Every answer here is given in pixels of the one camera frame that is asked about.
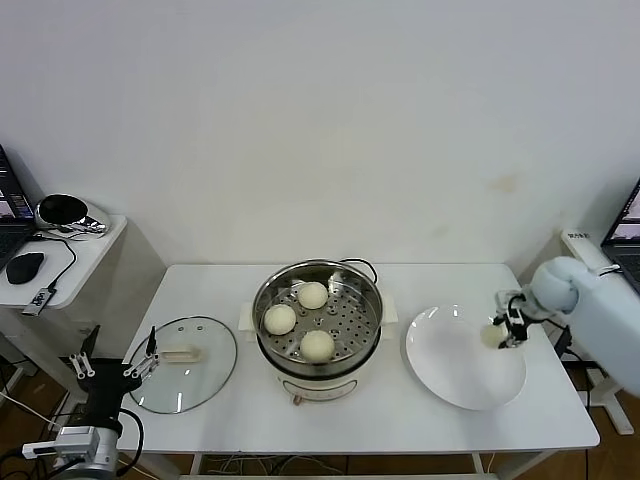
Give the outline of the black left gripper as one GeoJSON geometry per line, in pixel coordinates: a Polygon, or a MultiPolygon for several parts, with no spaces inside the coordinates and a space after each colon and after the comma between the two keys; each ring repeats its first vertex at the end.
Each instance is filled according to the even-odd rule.
{"type": "Polygon", "coordinates": [[[149,373],[159,359],[156,327],[152,326],[144,344],[144,355],[138,362],[92,362],[91,355],[99,335],[95,326],[83,340],[80,351],[69,356],[69,361],[82,380],[82,390],[88,395],[82,416],[83,425],[119,425],[119,414],[124,396],[139,387],[139,377],[149,373]]]}

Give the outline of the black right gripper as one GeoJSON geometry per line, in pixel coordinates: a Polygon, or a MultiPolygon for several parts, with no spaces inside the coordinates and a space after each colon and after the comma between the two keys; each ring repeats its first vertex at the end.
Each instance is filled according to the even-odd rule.
{"type": "Polygon", "coordinates": [[[521,298],[510,298],[505,313],[497,314],[492,325],[507,330],[507,336],[499,343],[500,349],[517,348],[528,339],[528,323],[516,305],[521,298]]]}

